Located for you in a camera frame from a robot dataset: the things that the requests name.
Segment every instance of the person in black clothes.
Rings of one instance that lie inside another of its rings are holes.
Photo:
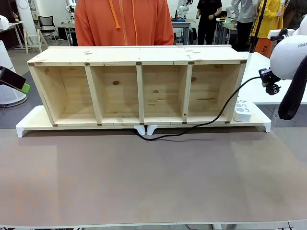
[[[207,45],[212,45],[216,27],[216,17],[222,12],[221,0],[200,0],[197,5],[196,19],[198,25],[198,45],[203,45],[206,37]]]

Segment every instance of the black shirt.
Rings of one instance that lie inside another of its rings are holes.
[[[214,14],[220,7],[222,7],[221,0],[200,0],[197,9],[201,10],[201,21],[207,20],[208,16]]]

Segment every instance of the hoodie drawstring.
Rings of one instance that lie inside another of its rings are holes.
[[[117,16],[116,16],[116,13],[115,13],[115,10],[114,10],[112,0],[109,0],[109,3],[110,3],[111,11],[112,11],[112,14],[113,14],[113,18],[114,18],[114,21],[115,21],[116,29],[119,29],[120,25],[119,25],[118,20],[117,20]]]
[[[114,6],[113,6],[112,0],[109,0],[109,3],[110,3],[111,11],[112,11],[112,14],[113,14],[113,18],[114,18],[114,21],[115,21],[116,29],[119,29],[121,27],[120,27],[120,25],[118,23],[118,19],[117,19],[115,10],[114,10]],[[133,24],[134,24],[135,40],[136,40],[136,46],[137,46],[138,45],[138,32],[136,30],[136,23],[135,23],[134,0],[132,0],[132,14],[133,14]]]

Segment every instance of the gray carpet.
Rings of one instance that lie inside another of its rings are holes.
[[[16,124],[20,122],[35,106],[42,105],[37,88],[32,79],[31,73],[27,72],[23,75],[26,78],[27,84],[31,86],[27,94],[28,100],[18,106],[12,108],[5,108],[2,113],[0,108],[0,128],[15,128]],[[271,117],[273,105],[258,105],[258,107],[268,116]],[[275,127],[307,127],[307,106],[301,105],[297,114],[291,121],[284,121],[278,119]]]
[[[28,100],[20,105],[11,108],[0,108],[0,128],[15,128],[34,107],[42,105],[37,88],[34,84],[30,72],[23,75],[26,78],[26,83],[31,86],[27,94]]]

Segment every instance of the black device with green tip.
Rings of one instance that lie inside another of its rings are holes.
[[[30,90],[30,85],[25,83],[25,78],[3,66],[0,66],[0,85],[9,86],[26,94]]]

